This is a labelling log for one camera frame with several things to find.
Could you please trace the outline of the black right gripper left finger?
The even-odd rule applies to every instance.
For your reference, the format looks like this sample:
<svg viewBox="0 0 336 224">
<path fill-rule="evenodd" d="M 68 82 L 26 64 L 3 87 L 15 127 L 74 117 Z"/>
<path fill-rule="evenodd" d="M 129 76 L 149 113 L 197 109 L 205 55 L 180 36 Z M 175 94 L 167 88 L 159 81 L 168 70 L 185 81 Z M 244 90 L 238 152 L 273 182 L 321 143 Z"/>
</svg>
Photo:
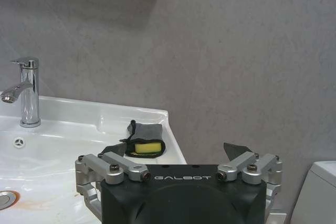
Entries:
<svg viewBox="0 0 336 224">
<path fill-rule="evenodd" d="M 86 207 L 98 218 L 102 218 L 102 207 L 97 190 L 104 180 L 109 185 L 118 185 L 127 175 L 131 181 L 147 182 L 151 178 L 149 169 L 119 155 L 124 150 L 119 144 L 113 151 L 80 155 L 75 161 L 76 190 L 84 197 Z"/>
</svg>

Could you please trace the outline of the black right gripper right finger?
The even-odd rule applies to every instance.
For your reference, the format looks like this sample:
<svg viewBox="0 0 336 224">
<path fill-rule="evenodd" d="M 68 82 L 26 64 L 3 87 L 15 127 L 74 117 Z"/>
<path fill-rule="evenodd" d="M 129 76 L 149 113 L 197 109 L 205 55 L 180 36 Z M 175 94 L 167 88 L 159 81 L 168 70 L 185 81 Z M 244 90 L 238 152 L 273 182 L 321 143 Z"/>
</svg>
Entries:
<svg viewBox="0 0 336 224">
<path fill-rule="evenodd" d="M 281 191 L 282 161 L 278 155 L 259 154 L 248 147 L 231 143 L 223 144 L 229 159 L 226 164 L 217 167 L 217 180 L 220 182 L 235 181 L 240 175 L 243 182 L 250 185 L 266 183 L 265 214 L 269 215 L 274 204 L 275 196 Z"/>
</svg>

